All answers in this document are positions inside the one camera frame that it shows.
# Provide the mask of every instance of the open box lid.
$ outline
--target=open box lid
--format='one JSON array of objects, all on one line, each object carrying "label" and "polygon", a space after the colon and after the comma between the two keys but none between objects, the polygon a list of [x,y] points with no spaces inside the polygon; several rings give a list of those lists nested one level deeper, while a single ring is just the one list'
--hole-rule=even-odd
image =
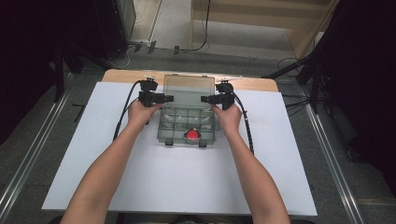
[{"label": "open box lid", "polygon": [[201,96],[215,93],[214,77],[180,76],[177,74],[165,75],[163,93],[173,95],[175,101],[165,106],[174,107],[209,107],[208,103],[201,102]]}]

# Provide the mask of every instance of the white table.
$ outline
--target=white table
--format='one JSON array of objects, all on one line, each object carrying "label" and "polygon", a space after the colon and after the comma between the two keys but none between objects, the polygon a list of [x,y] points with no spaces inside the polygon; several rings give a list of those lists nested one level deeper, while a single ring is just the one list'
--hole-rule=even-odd
[{"label": "white table", "polygon": [[[43,204],[65,210],[80,179],[111,143],[132,84],[99,82]],[[235,91],[248,111],[255,156],[275,180],[290,215],[316,216],[304,167],[279,92]],[[136,139],[109,210],[247,215],[233,156],[222,131],[213,146],[165,147],[157,140],[160,113]],[[245,124],[240,132],[246,136]]]}]

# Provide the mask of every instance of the hand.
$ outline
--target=hand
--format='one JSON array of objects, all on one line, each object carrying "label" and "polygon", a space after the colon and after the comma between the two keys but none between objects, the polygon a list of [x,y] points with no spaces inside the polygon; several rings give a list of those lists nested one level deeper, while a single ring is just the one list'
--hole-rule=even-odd
[{"label": "hand", "polygon": [[128,126],[134,126],[140,131],[143,130],[145,124],[149,121],[151,116],[161,108],[162,104],[156,104],[152,107],[145,107],[140,101],[131,103],[128,109]]},{"label": "hand", "polygon": [[219,118],[224,133],[239,133],[239,123],[241,121],[242,111],[237,105],[231,105],[227,110],[221,110],[216,105],[212,105],[212,110]]}]

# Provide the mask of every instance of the forearm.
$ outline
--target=forearm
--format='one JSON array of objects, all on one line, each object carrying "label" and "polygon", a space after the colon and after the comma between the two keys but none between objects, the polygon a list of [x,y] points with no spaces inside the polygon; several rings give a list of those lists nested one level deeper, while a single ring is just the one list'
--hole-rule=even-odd
[{"label": "forearm", "polygon": [[258,219],[264,218],[268,223],[288,223],[289,216],[273,178],[238,132],[226,133],[226,136],[253,220],[259,222]]},{"label": "forearm", "polygon": [[87,210],[84,213],[102,216],[98,219],[106,217],[106,210],[120,183],[138,134],[139,129],[126,126],[119,137],[94,161],[81,179],[64,217],[68,213],[75,216],[82,209]]}]

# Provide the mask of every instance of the human arm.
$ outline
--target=human arm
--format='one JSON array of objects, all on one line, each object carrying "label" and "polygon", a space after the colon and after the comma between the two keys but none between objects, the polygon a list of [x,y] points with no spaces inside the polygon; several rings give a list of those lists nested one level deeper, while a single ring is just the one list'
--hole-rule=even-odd
[{"label": "human arm", "polygon": [[131,104],[128,123],[82,177],[61,223],[105,223],[107,208],[117,190],[134,141],[151,115],[162,105]]},{"label": "human arm", "polygon": [[242,112],[232,105],[221,110],[212,105],[230,144],[248,207],[254,223],[290,223],[285,204],[276,184],[264,166],[250,152],[239,133]]}]

